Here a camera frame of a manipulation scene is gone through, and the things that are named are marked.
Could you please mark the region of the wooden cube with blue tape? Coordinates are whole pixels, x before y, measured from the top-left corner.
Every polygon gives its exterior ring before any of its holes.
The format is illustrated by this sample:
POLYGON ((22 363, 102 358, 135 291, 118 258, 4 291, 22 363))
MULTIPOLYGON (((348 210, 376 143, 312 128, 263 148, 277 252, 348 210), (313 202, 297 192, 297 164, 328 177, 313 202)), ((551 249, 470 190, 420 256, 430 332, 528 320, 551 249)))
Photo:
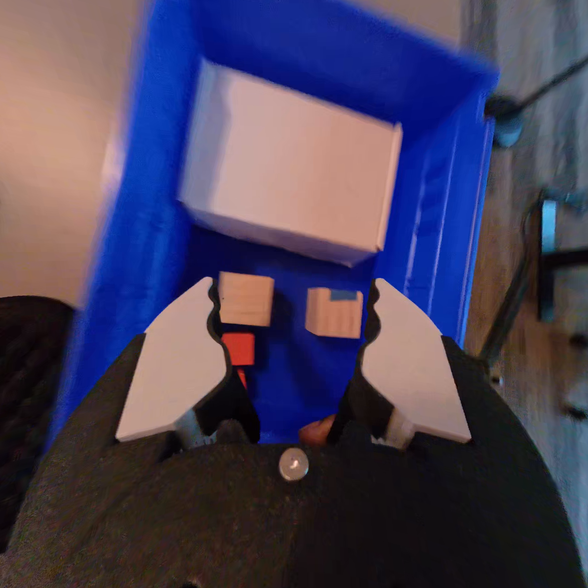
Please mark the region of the wooden cube with blue tape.
POLYGON ((359 339, 364 296, 359 290, 309 288, 305 329, 321 337, 359 339))

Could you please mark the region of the black office chair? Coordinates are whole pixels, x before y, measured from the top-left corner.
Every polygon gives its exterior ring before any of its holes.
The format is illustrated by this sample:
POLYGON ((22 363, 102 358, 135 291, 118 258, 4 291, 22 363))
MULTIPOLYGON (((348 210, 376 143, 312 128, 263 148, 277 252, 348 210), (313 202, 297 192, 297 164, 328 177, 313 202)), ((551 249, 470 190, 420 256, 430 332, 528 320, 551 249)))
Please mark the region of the black office chair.
POLYGON ((484 107, 485 117, 495 120, 493 146, 503 150, 512 148, 523 132, 525 112, 556 88, 569 82, 586 67, 587 55, 573 62, 524 99, 518 100, 510 95, 493 94, 484 107))

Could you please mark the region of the white cardboard box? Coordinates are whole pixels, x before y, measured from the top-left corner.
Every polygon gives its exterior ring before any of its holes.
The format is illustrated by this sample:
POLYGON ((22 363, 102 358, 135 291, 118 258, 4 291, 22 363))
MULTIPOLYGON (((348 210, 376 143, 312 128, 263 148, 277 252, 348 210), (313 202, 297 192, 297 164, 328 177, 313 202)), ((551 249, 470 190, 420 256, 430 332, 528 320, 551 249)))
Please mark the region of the white cardboard box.
POLYGON ((223 235, 353 267, 382 252, 403 128, 202 59, 178 200, 223 235))

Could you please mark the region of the plain wooden cube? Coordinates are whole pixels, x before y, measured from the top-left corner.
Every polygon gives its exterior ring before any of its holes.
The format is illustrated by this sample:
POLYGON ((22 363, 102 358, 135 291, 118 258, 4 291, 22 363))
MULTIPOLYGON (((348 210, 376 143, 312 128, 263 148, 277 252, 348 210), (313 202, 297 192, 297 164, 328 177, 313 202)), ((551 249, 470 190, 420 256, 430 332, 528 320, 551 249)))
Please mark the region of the plain wooden cube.
POLYGON ((269 327, 275 281, 272 277, 222 271, 218 294, 224 325, 269 327))

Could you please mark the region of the red cube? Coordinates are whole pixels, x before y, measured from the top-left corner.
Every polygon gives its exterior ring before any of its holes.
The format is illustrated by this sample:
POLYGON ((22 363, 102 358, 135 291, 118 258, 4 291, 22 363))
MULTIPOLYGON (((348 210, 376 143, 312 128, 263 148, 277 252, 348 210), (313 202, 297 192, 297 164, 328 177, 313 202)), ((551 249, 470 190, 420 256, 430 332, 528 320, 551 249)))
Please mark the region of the red cube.
POLYGON ((255 336, 249 332, 228 332, 222 335, 232 365, 241 368, 255 363, 255 336))

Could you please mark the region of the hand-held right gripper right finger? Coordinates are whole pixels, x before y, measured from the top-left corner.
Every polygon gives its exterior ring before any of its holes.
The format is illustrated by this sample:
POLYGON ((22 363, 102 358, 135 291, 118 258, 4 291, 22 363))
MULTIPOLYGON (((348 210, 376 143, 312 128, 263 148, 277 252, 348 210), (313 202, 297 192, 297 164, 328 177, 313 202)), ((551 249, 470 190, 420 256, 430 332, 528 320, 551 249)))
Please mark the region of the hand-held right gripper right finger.
POLYGON ((373 283, 369 310, 378 321, 366 335, 359 371, 386 401, 368 409, 364 422, 373 440, 406 449, 416 433, 461 444, 472 439, 442 334, 430 317, 381 277, 373 283))

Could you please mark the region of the black desk leg frame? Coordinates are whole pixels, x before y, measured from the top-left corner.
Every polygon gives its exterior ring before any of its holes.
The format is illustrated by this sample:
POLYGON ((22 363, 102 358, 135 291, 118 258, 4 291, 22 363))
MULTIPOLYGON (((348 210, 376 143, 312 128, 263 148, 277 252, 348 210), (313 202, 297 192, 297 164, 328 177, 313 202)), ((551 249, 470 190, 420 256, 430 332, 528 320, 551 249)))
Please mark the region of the black desk leg frame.
POLYGON ((555 272, 587 265, 587 247, 558 249, 556 221, 559 207, 583 215, 587 212, 587 189, 567 192, 553 187, 539 191, 539 236, 537 269, 537 317, 552 322, 555 316, 555 272))

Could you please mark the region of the blue plastic bin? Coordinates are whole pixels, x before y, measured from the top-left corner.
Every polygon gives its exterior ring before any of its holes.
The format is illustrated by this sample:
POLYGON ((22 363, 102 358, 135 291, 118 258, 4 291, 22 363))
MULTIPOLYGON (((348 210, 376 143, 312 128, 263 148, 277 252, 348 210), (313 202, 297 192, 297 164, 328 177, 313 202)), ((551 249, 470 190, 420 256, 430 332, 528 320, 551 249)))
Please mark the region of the blue plastic bin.
POLYGON ((178 295, 221 270, 275 279, 276 315, 248 378, 262 443, 294 443, 334 413, 359 343, 305 330, 306 289, 385 279, 463 346, 498 73, 340 1, 155 1, 131 93, 119 187, 70 344, 46 450, 128 342, 178 295), (194 86, 207 58, 319 99, 400 122, 385 248, 349 269, 207 231, 177 201, 194 86))

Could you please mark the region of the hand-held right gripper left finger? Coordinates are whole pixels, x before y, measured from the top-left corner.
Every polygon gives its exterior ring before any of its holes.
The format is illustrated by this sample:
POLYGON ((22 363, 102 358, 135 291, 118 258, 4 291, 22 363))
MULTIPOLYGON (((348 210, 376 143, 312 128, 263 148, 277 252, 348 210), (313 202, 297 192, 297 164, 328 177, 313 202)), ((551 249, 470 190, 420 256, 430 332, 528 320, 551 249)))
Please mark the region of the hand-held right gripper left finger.
POLYGON ((210 445, 194 407, 226 376, 222 344, 209 318, 215 305, 204 277, 170 303, 145 330, 145 339, 116 430, 120 442, 176 433, 182 445, 210 445))

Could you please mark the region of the person's right hand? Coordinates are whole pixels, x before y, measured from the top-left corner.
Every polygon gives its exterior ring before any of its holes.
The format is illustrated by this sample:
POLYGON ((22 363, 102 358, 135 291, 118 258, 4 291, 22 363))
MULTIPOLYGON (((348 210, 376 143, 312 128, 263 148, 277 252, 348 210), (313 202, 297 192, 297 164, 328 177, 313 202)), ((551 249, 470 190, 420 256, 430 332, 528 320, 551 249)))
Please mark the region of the person's right hand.
POLYGON ((328 415, 300 428, 298 441, 304 446, 326 446, 336 415, 328 415))

